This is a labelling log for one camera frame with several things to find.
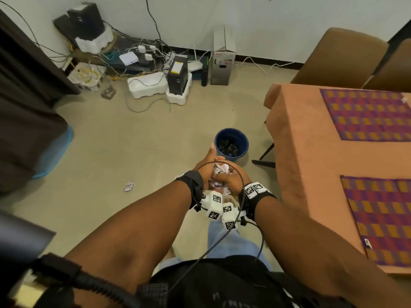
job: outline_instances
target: dark curtain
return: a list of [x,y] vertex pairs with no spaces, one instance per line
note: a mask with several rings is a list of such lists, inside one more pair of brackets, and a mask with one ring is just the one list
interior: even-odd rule
[[1,10],[0,39],[0,192],[6,192],[33,177],[42,152],[66,131],[53,105],[79,90]]

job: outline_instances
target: wrist strap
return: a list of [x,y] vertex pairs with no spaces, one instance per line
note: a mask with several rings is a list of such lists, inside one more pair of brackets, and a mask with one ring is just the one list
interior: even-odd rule
[[261,185],[259,182],[249,183],[238,195],[239,203],[241,204],[244,198],[243,210],[249,219],[254,221],[254,213],[258,202],[264,197],[275,197],[267,188]]
[[190,208],[194,207],[197,202],[200,203],[203,198],[204,183],[198,171],[187,171],[183,175],[176,177],[175,180],[184,182],[191,192],[191,205]]

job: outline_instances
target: blue container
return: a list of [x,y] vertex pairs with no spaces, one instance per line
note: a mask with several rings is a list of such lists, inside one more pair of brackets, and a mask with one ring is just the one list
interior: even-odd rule
[[57,137],[40,156],[33,179],[46,176],[54,169],[69,147],[72,137],[73,129],[68,125],[67,130]]
[[[224,155],[218,149],[218,142],[220,140],[224,140],[224,139],[229,139],[234,145],[237,146],[238,156],[230,157],[228,155]],[[242,131],[238,130],[238,129],[222,129],[215,136],[214,145],[215,145],[215,149],[217,150],[217,153],[219,155],[224,156],[226,158],[226,160],[229,160],[229,161],[232,161],[232,162],[235,162],[237,159],[244,156],[248,151],[248,139],[244,135],[244,133]]]

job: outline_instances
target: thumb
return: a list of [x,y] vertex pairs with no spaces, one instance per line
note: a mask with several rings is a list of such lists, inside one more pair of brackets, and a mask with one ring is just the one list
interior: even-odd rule
[[221,183],[228,183],[230,180],[230,174],[216,174],[211,176],[211,178]]
[[208,162],[211,162],[211,161],[214,161],[215,156],[216,156],[216,150],[215,150],[214,144],[212,143],[210,146],[210,149],[208,150],[207,155],[205,156],[205,159]]

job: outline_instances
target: light blue jeans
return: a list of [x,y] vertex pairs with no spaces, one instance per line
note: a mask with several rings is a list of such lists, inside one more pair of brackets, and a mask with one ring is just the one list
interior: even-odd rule
[[[221,221],[211,221],[208,226],[208,248],[220,239],[227,230],[224,229]],[[257,256],[260,247],[250,240],[240,236],[237,229],[233,229],[215,248],[207,254],[207,258],[226,258],[232,255],[251,255]],[[271,271],[271,266],[261,253],[259,260]],[[178,257],[173,257],[162,261],[159,264],[159,271],[172,265],[182,262]]]

